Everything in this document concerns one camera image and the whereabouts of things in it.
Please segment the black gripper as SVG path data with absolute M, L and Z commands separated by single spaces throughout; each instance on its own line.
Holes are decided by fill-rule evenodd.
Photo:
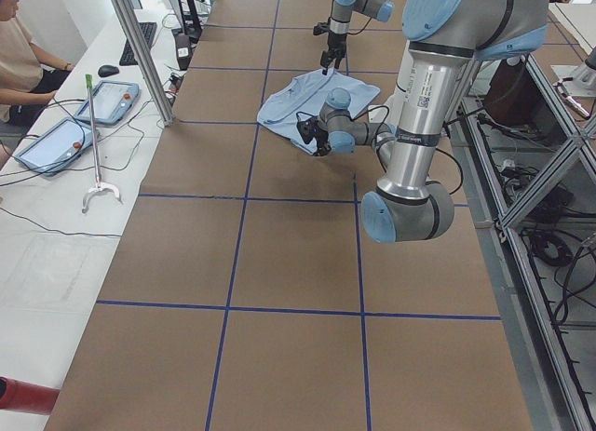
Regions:
M 315 127 L 313 136 L 317 143 L 317 151 L 314 153 L 314 156 L 328 155 L 332 151 L 329 142 L 329 132 L 325 128 Z
M 333 61 L 333 68 L 338 70 L 345 59 L 347 34 L 328 33 L 328 49 L 321 53 L 320 67 L 323 75 L 328 73 Z

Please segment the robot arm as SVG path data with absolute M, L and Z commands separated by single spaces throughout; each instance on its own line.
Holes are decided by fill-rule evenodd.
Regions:
M 347 50 L 347 38 L 352 14 L 357 12 L 369 19 L 387 22 L 395 5 L 391 0 L 332 0 L 330 16 L 313 27 L 313 35 L 327 35 L 327 49 L 320 58 L 322 73 L 331 66 L 338 69 Z
M 347 91 L 331 90 L 305 140 L 325 150 L 374 149 L 385 174 L 361 201 L 363 226 L 373 240 L 428 240 L 454 218 L 446 188 L 428 177 L 455 83 L 470 61 L 519 57 L 538 49 L 547 31 L 549 0 L 407 0 L 402 31 L 408 46 L 383 123 L 355 121 Z

